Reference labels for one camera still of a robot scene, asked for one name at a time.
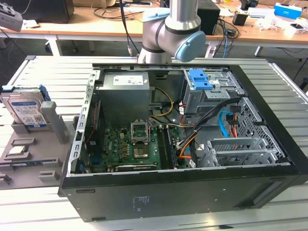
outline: open computer tower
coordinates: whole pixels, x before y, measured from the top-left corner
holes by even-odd
[[[308,179],[238,65],[95,65],[68,158],[85,222],[260,208]]]

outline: motherboard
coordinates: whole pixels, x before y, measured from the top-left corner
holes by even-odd
[[[137,127],[133,137],[145,134],[144,128]],[[134,142],[131,128],[107,128],[103,152],[90,153],[86,165],[95,173],[185,168],[177,161],[177,128],[148,128],[148,134],[148,142]]]

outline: black speaker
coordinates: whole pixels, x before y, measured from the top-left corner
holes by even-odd
[[[201,18],[201,28],[206,35],[214,35],[219,18],[220,8],[211,0],[199,0],[198,16]]]
[[[15,11],[23,13],[30,0],[5,0]],[[73,0],[31,0],[23,19],[37,22],[68,23],[74,13]]]

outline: floor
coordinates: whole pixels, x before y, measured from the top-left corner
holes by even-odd
[[[16,44],[26,55],[51,55],[45,51],[45,40],[17,39]],[[16,47],[12,47],[12,42],[7,40],[7,48],[0,50],[0,86],[5,85],[14,75],[17,68],[23,62],[25,56]],[[125,42],[95,42],[96,51],[89,51],[89,43],[86,41],[76,41],[78,52],[73,52],[73,43],[69,40],[61,41],[63,55],[80,56],[128,56],[127,44]],[[141,49],[141,43],[136,43],[138,49]],[[230,51],[228,58],[256,58],[254,56],[256,47],[235,46]],[[293,78],[302,65],[302,62],[308,57],[308,49],[301,52],[301,49],[289,49],[292,52],[284,51],[278,48],[264,48],[259,58],[267,59],[269,62],[276,63],[289,77]],[[217,53],[216,57],[221,58],[223,53]],[[304,76],[308,77],[308,63],[303,67],[297,76],[296,84],[301,84]]]

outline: sticker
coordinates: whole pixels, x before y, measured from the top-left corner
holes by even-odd
[[[114,85],[143,85],[142,76],[115,76]]]
[[[200,144],[199,147],[196,150],[197,151],[204,150],[204,144]]]
[[[194,161],[192,161],[192,159],[189,161],[189,165],[192,167],[192,168],[195,168],[196,167],[196,163]]]
[[[17,166],[27,166],[27,164],[11,164],[11,166],[13,166],[13,167],[17,167]]]
[[[135,196],[133,197],[132,204],[133,204],[133,211],[141,212],[144,210],[148,210],[150,203],[149,196]]]
[[[46,126],[46,120],[42,113],[39,112],[39,106],[36,102],[12,102],[11,104],[17,116],[27,127],[39,128]]]
[[[180,110],[180,114],[183,115],[184,114],[184,107],[179,107]]]
[[[214,84],[219,84],[219,81],[218,80],[210,80],[209,83],[214,85]]]

